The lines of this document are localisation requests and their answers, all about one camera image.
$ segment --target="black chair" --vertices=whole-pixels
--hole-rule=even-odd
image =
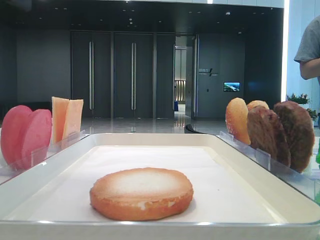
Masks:
[[[185,134],[206,134],[206,133],[194,130],[191,124],[187,124],[184,126],[184,133]]]

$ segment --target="ceiling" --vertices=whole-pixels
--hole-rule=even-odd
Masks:
[[[282,19],[281,8],[243,5],[32,0],[27,12],[0,1],[0,23],[18,29],[245,34]]]

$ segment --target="railing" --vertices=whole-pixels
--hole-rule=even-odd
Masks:
[[[174,100],[181,104],[186,102],[186,80],[174,80]]]

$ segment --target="food sample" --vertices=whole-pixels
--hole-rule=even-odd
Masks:
[[[15,106],[7,112],[2,122],[1,151],[7,164],[17,169],[23,168],[19,161],[21,159],[17,159],[17,153],[21,151],[18,149],[20,132],[31,113],[32,110],[27,106]]]
[[[8,165],[26,170],[47,156],[52,131],[51,112],[13,107],[5,115],[1,129],[1,151]]]
[[[247,130],[248,108],[242,98],[232,99],[226,107],[226,127],[237,140],[250,145],[250,138]]]
[[[247,107],[248,107],[248,111],[250,111],[251,109],[253,109],[254,107],[256,106],[262,106],[262,107],[265,107],[266,109],[269,109],[269,106],[268,104],[265,102],[265,101],[260,101],[260,100],[254,100],[254,101],[251,101]]]
[[[274,105],[280,117],[291,153],[291,168],[301,173],[309,164],[315,144],[313,123],[307,110],[296,102],[284,101]]]
[[[80,132],[84,100],[70,100],[66,109],[62,139]]]
[[[90,190],[90,203],[113,220],[158,220],[184,212],[193,193],[191,182],[179,171],[135,168],[98,179]]]
[[[53,143],[63,139],[69,99],[52,97]]]
[[[286,133],[278,115],[262,105],[252,108],[247,118],[251,147],[263,150],[271,158],[290,166],[291,154]]]

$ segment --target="white tray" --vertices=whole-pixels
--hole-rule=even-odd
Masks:
[[[139,167],[183,172],[194,188],[189,209],[118,222],[91,208],[98,178]],[[316,203],[204,134],[93,134],[0,185],[0,196],[3,239],[307,240],[320,230]]]

